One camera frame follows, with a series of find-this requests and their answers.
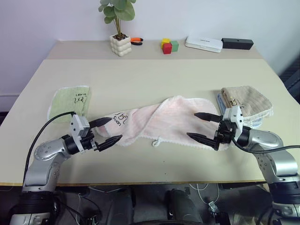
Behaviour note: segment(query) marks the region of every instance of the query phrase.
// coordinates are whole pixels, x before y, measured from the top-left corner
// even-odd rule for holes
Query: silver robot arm
[[[241,150],[254,154],[259,168],[269,185],[273,199],[272,207],[280,217],[279,224],[287,219],[291,224],[298,224],[300,218],[300,176],[294,157],[286,150],[275,151],[283,147],[281,138],[270,131],[260,131],[244,127],[240,107],[226,109],[223,116],[210,113],[195,113],[202,120],[219,123],[214,139],[204,135],[187,133],[199,143],[218,150],[220,143],[231,141]]]
[[[111,137],[104,143],[94,142],[92,128],[99,127],[111,118],[88,122],[85,117],[73,115],[70,133],[59,139],[45,142],[34,151],[34,160],[25,174],[19,204],[14,208],[10,225],[54,224],[54,196],[61,164],[72,155],[85,150],[105,150],[122,137]]]

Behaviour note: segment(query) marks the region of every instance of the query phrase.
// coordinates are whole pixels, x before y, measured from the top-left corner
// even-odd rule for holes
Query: towel loop
[[[152,142],[152,146],[153,147],[157,147],[160,145],[160,143],[162,142],[163,140],[161,139],[161,137],[158,137],[155,141]]]

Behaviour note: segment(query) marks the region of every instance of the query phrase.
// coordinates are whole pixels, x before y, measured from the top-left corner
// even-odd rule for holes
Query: white wall
[[[2,0],[0,94],[23,89],[55,39],[113,34],[98,6],[99,0]],[[134,7],[135,19],[122,23],[132,37],[249,38],[277,74],[300,52],[300,0],[137,0]]]

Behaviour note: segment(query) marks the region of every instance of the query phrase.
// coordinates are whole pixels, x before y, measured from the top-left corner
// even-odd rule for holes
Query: table
[[[0,127],[0,184],[21,185],[31,142],[46,122],[55,91],[66,86],[91,87],[87,119],[93,120],[112,112],[156,104],[174,95],[207,98],[217,108],[216,94],[222,87],[251,85],[268,97],[274,107],[274,116],[264,120],[261,130],[277,133],[285,145],[300,144],[300,106],[255,48],[213,53],[180,45],[179,52],[167,56],[158,44],[145,44],[145,50],[151,51],[149,55],[135,53],[141,53],[144,45],[133,46],[133,52],[121,59],[108,52],[107,42],[82,42],[77,49],[76,42],[58,43]],[[72,46],[73,54],[63,53],[59,45]],[[99,51],[109,59],[102,59]],[[65,134],[68,124],[51,124],[37,144]],[[96,141],[103,140],[96,135]],[[255,157],[236,147],[213,151],[172,143],[153,148],[151,143],[150,139],[140,138],[128,147],[76,154],[62,165],[59,185],[263,180]],[[288,151],[300,165],[300,151]]]

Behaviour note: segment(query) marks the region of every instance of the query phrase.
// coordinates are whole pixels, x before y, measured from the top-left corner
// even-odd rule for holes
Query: folded towel
[[[74,111],[80,116],[86,116],[90,103],[89,86],[65,87],[56,91],[48,110],[48,120],[54,116]],[[71,116],[65,115],[54,120],[55,123],[70,122]]]
[[[226,110],[226,106],[221,98],[221,94],[218,94],[217,95],[217,104],[220,108],[220,112],[222,115],[224,115],[225,113],[225,110]],[[263,123],[263,119],[260,118],[260,119],[256,119],[256,120],[244,120],[243,124],[244,126],[247,126],[247,127],[250,127],[252,129],[257,129],[259,128]]]
[[[155,140],[152,143],[154,147],[161,142],[170,142],[212,150],[186,134],[199,133],[213,139],[218,123],[197,118],[194,113],[198,112],[217,114],[216,108],[209,100],[174,96],[161,104],[107,115],[113,120],[96,130],[104,137],[123,135],[117,142],[117,145],[121,146],[128,146],[137,138],[144,137]],[[227,147],[228,145],[220,145],[221,150]]]
[[[239,105],[245,120],[257,120],[273,115],[271,102],[250,86],[222,88],[221,98],[226,108]]]

